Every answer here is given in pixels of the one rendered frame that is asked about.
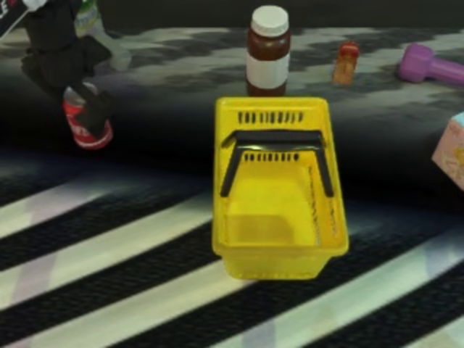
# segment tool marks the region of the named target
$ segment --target brown bottle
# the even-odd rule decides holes
[[[278,6],[258,7],[248,30],[246,89],[249,96],[283,96],[289,75],[289,15]]]

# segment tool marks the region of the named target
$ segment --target purple dumbbell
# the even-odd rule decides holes
[[[398,67],[398,76],[409,82],[434,78],[464,85],[464,65],[434,57],[434,51],[418,43],[410,44]]]

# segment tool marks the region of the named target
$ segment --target dumbbell handle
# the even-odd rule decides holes
[[[436,80],[464,84],[464,65],[434,58],[428,68],[427,76]]]

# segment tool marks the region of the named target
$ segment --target tissue box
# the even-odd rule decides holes
[[[464,191],[464,112],[449,121],[432,160]]]

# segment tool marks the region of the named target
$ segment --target red soda can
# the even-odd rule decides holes
[[[98,93],[96,86],[91,83],[84,83],[95,94]],[[92,136],[80,123],[75,119],[86,105],[86,101],[79,96],[71,87],[65,91],[63,107],[65,109],[67,122],[70,124],[72,136],[76,144],[85,150],[98,150],[105,147],[113,138],[111,124],[107,120],[104,124],[104,132],[100,138]]]

